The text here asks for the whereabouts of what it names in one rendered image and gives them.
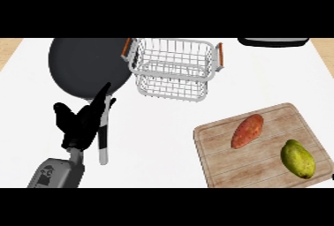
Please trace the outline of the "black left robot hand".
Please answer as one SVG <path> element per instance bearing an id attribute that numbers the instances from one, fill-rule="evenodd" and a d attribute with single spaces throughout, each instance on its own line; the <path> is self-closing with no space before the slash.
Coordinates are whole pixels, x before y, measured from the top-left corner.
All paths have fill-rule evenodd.
<path id="1" fill-rule="evenodd" d="M 78 148 L 85 151 L 91 147 L 107 108 L 106 99 L 110 87 L 112 83 L 107 82 L 92 103 L 83 106 L 78 114 L 63 102 L 54 104 L 57 126 L 64 132 L 61 144 L 64 149 Z"/>

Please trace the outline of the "wooden cutting board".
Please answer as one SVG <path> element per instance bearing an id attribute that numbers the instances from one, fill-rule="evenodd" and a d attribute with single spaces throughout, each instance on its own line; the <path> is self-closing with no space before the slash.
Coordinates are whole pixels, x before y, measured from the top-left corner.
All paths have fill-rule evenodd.
<path id="1" fill-rule="evenodd" d="M 231 147 L 246 113 L 196 127 L 194 140 L 209 187 L 308 187 L 334 177 L 334 161 L 296 106 L 274 105 L 256 111 L 264 117 L 261 137 L 239 149 Z M 286 142 L 301 142 L 317 162 L 316 175 L 298 177 L 282 161 Z"/>

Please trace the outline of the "green pear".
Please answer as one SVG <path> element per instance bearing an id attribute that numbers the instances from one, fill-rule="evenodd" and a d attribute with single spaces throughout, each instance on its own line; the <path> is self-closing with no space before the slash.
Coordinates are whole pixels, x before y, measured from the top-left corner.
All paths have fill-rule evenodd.
<path id="1" fill-rule="evenodd" d="M 290 139 L 284 144 L 282 160 L 284 166 L 298 177 L 304 179 L 313 178 L 317 171 L 314 155 L 295 139 Z"/>

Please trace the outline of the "dark grey frying pan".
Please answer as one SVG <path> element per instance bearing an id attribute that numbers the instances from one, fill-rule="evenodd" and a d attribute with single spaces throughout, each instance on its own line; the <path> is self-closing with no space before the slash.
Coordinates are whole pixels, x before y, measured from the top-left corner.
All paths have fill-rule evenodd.
<path id="1" fill-rule="evenodd" d="M 51 76 L 60 88 L 73 96 L 94 102 L 106 86 L 106 111 L 98 131 L 100 163 L 109 164 L 109 112 L 115 92 L 131 77 L 126 54 L 131 38 L 55 38 L 51 43 Z"/>

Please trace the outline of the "orange sweet potato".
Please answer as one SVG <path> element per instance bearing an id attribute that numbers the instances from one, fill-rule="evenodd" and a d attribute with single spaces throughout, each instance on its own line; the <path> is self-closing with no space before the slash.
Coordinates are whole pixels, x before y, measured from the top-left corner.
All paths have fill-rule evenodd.
<path id="1" fill-rule="evenodd" d="M 234 132 L 231 147 L 245 147 L 262 135 L 264 118 L 259 114 L 249 116 Z"/>

